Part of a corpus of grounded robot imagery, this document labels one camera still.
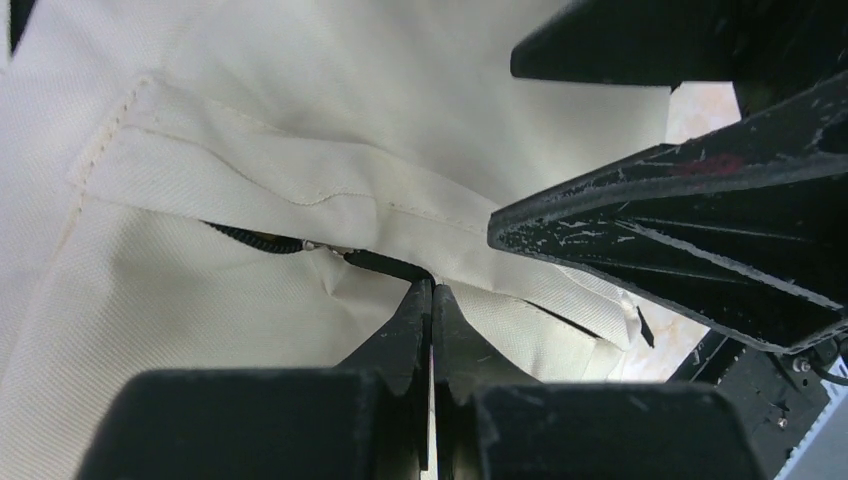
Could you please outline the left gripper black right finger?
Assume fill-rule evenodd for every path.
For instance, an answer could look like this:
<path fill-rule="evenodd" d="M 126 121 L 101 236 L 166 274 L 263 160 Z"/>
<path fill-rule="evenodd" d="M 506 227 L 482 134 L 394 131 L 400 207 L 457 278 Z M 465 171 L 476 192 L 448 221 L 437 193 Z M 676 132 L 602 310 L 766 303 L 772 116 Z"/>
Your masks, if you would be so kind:
<path fill-rule="evenodd" d="M 433 293 L 442 479 L 761 479 L 734 405 L 714 387 L 542 383 Z"/>

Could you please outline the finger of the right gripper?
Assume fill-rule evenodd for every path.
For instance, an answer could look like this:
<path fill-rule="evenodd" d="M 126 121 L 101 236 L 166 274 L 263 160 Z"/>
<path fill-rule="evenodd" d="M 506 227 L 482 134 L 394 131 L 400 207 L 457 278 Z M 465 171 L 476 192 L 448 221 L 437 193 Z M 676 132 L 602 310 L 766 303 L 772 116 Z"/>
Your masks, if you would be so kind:
<path fill-rule="evenodd" d="M 626 86 L 728 81 L 752 1 L 574 1 L 512 50 L 513 77 Z"/>
<path fill-rule="evenodd" d="M 847 77 L 495 212 L 489 245 L 574 268 L 764 351 L 847 328 Z"/>

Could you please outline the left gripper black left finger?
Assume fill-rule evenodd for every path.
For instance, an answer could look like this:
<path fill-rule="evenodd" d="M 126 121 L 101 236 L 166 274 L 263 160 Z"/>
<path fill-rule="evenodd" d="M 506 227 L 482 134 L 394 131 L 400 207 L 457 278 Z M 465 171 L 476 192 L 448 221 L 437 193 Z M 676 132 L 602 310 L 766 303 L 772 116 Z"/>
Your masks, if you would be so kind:
<path fill-rule="evenodd" d="M 112 401 L 81 479 L 416 479 L 433 286 L 329 368 L 154 370 Z"/>

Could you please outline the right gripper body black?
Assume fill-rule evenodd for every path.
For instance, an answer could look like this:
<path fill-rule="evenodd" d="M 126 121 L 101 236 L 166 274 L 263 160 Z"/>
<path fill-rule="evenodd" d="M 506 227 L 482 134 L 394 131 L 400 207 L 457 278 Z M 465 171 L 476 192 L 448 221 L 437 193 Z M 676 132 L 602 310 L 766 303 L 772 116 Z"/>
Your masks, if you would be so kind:
<path fill-rule="evenodd" d="M 733 89 L 746 119 L 847 70 L 847 2 L 742 1 Z"/>

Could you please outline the beige canvas student bag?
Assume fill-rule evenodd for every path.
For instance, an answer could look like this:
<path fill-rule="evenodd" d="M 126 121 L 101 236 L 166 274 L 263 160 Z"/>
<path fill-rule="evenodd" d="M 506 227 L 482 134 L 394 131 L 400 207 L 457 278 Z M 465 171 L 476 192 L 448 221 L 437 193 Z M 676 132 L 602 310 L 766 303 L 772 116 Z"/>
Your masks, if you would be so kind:
<path fill-rule="evenodd" d="M 39 1 L 1 76 L 1 475 L 70 479 L 159 368 L 333 365 L 428 270 L 542 381 L 617 381 L 628 294 L 492 212 L 660 141 L 669 94 L 520 81 L 561 1 Z"/>

